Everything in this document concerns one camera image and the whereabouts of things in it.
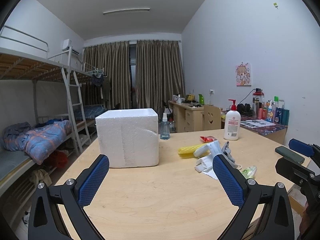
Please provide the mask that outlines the yellow foam net sleeve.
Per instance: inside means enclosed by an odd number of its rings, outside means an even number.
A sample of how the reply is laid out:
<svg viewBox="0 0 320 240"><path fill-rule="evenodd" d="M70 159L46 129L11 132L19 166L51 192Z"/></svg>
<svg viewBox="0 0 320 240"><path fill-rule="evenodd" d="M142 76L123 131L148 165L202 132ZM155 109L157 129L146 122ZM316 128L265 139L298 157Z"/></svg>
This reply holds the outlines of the yellow foam net sleeve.
<svg viewBox="0 0 320 240"><path fill-rule="evenodd" d="M194 158L194 152L201 146L204 146L204 144L180 147L178 149L178 155L184 159Z"/></svg>

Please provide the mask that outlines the blue surgical face mask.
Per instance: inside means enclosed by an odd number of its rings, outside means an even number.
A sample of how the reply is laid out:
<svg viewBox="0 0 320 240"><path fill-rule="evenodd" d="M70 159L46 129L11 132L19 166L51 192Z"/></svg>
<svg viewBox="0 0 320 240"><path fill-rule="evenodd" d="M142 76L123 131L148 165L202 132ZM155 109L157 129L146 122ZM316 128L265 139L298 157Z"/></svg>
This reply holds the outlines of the blue surgical face mask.
<svg viewBox="0 0 320 240"><path fill-rule="evenodd" d="M229 148L229 142L227 141L223 147L221 148L222 154L227 159L227 161L230 163L230 165L233 168L236 168L237 170L241 170L242 166L235 163L235 159L231 155L231 149Z"/></svg>

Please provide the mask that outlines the black smartphone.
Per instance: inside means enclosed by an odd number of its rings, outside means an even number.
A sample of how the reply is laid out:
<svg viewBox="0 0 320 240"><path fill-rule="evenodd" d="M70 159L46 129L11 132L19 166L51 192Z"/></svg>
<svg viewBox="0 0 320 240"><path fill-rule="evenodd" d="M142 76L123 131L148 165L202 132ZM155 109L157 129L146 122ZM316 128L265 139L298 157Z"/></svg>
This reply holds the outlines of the black smartphone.
<svg viewBox="0 0 320 240"><path fill-rule="evenodd" d="M295 161L300 165L302 165L305 161L304 157L298 155L296 152L293 152L292 150L288 149L285 146L276 147L274 151L279 155L283 156L284 158L291 159L292 161Z"/></svg>

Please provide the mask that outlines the green white tube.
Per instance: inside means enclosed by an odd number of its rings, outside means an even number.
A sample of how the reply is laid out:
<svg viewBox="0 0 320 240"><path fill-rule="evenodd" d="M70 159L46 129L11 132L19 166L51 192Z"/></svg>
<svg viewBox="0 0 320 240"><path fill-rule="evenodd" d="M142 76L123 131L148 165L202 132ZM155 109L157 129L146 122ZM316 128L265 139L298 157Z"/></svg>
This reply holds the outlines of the green white tube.
<svg viewBox="0 0 320 240"><path fill-rule="evenodd" d="M250 167L243 169L241 174L246 179L254 179L256 172L257 172L257 167L255 165L253 165L253 166L250 166Z"/></svg>

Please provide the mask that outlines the white tissue paper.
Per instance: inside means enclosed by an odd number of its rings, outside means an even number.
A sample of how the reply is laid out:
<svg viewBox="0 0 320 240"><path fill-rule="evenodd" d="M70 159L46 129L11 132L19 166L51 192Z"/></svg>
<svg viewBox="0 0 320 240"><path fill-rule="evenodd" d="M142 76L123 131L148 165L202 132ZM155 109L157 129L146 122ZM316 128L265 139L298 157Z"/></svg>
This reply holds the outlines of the white tissue paper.
<svg viewBox="0 0 320 240"><path fill-rule="evenodd" d="M213 156L211 154L197 159L195 170L198 173L205 174L215 180L218 180L215 172L213 171Z"/></svg>

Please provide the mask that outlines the red snack packet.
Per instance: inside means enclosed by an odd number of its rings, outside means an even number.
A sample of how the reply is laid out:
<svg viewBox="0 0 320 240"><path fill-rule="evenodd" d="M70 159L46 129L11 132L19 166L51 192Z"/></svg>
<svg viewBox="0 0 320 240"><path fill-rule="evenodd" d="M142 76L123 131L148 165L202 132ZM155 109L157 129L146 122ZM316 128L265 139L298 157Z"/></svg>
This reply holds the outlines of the red snack packet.
<svg viewBox="0 0 320 240"><path fill-rule="evenodd" d="M213 136L200 136L200 139L204 142L204 143L209 143L209 142L214 142L217 141L217 139Z"/></svg>

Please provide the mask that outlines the white lotion pump bottle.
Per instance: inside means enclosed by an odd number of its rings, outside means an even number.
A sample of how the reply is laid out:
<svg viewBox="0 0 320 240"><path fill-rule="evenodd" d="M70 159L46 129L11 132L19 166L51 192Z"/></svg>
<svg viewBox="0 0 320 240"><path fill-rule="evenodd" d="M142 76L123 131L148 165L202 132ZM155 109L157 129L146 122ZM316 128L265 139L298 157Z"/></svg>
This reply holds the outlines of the white lotion pump bottle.
<svg viewBox="0 0 320 240"><path fill-rule="evenodd" d="M232 102L231 109L226 113L224 139L235 141L239 138L241 115L236 109L236 100L230 99Z"/></svg>

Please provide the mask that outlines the blue plaid quilt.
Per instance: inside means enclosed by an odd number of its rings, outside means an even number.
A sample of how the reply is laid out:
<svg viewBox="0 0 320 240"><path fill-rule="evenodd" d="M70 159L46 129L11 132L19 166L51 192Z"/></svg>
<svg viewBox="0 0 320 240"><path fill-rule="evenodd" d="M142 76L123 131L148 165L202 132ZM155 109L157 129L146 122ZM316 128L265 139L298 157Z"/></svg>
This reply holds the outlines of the blue plaid quilt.
<svg viewBox="0 0 320 240"><path fill-rule="evenodd" d="M8 126L3 130L1 146L8 151L22 151L41 165L71 133L69 120L55 121L32 128L28 122Z"/></svg>

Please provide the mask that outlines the wooden smiley chair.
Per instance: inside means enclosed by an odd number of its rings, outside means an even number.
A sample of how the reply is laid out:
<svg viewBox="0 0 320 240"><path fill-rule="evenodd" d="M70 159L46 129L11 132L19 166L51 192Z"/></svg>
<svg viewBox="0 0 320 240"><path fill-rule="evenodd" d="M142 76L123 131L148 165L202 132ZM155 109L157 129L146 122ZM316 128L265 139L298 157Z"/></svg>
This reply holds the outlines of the wooden smiley chair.
<svg viewBox="0 0 320 240"><path fill-rule="evenodd" d="M221 129L221 109L212 105L204 105L202 115L204 131Z"/></svg>

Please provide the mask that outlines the wooden desk with drawers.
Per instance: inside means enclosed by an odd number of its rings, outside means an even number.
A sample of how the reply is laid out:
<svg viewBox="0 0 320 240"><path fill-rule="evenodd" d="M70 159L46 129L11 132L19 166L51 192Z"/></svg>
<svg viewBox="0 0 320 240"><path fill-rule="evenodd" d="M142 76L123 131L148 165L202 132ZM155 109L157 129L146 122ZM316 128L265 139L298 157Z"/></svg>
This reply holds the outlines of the wooden desk with drawers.
<svg viewBox="0 0 320 240"><path fill-rule="evenodd" d="M204 107L193 107L187 103L176 103L169 101L169 106L173 110L173 119L176 132L197 132L203 130Z"/></svg>

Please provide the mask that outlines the blue spray bottle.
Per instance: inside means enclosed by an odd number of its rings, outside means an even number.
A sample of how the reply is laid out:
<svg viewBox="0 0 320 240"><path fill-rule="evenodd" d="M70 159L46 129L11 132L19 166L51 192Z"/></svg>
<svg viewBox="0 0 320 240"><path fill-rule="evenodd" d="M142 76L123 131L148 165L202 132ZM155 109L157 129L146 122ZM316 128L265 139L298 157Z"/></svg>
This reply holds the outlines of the blue spray bottle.
<svg viewBox="0 0 320 240"><path fill-rule="evenodd" d="M160 139L170 139L170 122L168 122L167 113L163 113L162 122L160 123Z"/></svg>

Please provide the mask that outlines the white styrofoam box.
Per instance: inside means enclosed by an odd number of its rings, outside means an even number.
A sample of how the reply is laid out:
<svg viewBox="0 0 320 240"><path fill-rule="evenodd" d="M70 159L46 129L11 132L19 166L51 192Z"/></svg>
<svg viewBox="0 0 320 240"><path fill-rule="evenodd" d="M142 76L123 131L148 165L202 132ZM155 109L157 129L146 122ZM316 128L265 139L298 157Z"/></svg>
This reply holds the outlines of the white styrofoam box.
<svg viewBox="0 0 320 240"><path fill-rule="evenodd" d="M95 122L100 152L111 168L158 165L158 115L153 109L110 110Z"/></svg>

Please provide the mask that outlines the metal bunk bed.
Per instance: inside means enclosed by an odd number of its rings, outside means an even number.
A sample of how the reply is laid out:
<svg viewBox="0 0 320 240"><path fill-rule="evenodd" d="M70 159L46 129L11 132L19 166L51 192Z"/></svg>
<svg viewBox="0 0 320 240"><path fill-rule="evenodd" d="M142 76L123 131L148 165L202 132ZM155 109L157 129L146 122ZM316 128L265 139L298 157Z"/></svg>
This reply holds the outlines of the metal bunk bed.
<svg viewBox="0 0 320 240"><path fill-rule="evenodd" d="M81 91L91 81L93 69L72 49L49 56L46 41L8 25L1 29L1 41L9 42L8 48L1 48L1 136L5 128L18 123L36 128L69 120L72 131L60 146L71 141L72 152L81 154L92 139L88 128L95 123L85 113ZM1 194L12 186L33 194L31 171L48 158L38 165L26 153L1 146Z"/></svg>

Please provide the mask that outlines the brown curtains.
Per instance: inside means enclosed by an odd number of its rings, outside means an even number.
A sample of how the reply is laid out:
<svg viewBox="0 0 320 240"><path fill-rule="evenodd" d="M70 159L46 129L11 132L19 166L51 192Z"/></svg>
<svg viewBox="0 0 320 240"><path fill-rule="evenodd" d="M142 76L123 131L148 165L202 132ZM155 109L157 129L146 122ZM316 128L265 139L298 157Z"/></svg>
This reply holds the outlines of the brown curtains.
<svg viewBox="0 0 320 240"><path fill-rule="evenodd" d="M151 108L158 112L163 101L185 94L180 43L138 40L130 53L127 41L84 48L84 62L104 71L111 90L108 108Z"/></svg>

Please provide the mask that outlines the white air conditioner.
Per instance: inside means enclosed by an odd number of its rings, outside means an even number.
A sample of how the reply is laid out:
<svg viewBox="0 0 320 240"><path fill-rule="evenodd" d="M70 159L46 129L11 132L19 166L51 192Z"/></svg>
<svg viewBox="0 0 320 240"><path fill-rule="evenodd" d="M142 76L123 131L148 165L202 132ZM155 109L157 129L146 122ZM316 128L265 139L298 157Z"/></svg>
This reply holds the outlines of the white air conditioner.
<svg viewBox="0 0 320 240"><path fill-rule="evenodd" d="M72 49L73 54L80 55L80 53L73 48L72 41L70 39L64 40L62 44L62 51L69 51L70 49Z"/></svg>

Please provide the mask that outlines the ceiling tube light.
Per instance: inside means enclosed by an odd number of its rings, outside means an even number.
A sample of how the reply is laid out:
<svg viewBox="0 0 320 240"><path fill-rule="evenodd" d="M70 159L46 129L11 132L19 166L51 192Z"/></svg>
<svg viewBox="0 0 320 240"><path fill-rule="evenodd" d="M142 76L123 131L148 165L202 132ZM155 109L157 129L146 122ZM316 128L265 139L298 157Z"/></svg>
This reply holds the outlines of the ceiling tube light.
<svg viewBox="0 0 320 240"><path fill-rule="evenodd" d="M105 11L105 12L103 12L103 15L135 13L135 12L149 12L150 10L151 10L150 8L124 8L124 9Z"/></svg>

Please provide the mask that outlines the anime wall poster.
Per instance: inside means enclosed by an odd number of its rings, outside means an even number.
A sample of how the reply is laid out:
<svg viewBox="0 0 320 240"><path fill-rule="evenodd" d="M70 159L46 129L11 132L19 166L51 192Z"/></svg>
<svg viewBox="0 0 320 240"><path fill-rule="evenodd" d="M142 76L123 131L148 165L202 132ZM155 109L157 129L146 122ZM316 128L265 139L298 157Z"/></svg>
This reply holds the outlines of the anime wall poster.
<svg viewBox="0 0 320 240"><path fill-rule="evenodd" d="M236 73L236 85L237 86L251 86L252 75L250 63L241 63L235 68Z"/></svg>

